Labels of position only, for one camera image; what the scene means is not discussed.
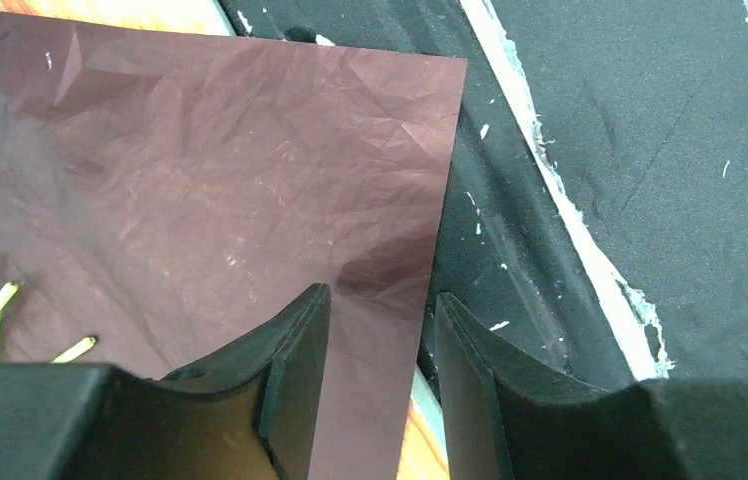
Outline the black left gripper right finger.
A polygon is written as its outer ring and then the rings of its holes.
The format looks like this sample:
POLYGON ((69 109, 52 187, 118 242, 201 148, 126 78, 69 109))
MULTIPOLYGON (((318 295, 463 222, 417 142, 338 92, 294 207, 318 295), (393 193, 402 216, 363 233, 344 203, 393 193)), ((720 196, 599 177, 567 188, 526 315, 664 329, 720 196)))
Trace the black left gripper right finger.
POLYGON ((436 301, 454 479, 748 479, 748 380, 646 380, 607 391, 436 301))

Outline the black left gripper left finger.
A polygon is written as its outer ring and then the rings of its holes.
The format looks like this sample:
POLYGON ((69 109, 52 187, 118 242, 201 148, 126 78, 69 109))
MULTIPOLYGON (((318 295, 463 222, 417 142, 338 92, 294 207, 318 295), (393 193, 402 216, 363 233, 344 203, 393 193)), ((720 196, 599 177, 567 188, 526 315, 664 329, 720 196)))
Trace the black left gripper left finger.
POLYGON ((0 479, 304 479, 331 292, 159 380, 109 364, 0 364, 0 479))

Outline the dark red wrapping paper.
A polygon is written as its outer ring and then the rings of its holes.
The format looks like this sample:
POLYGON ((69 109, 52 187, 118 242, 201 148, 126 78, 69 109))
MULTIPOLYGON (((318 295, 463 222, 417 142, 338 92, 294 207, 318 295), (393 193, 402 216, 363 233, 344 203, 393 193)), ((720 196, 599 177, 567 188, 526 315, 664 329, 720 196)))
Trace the dark red wrapping paper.
POLYGON ((161 377, 326 283, 309 475, 394 478, 465 74, 0 13, 0 360, 161 377))

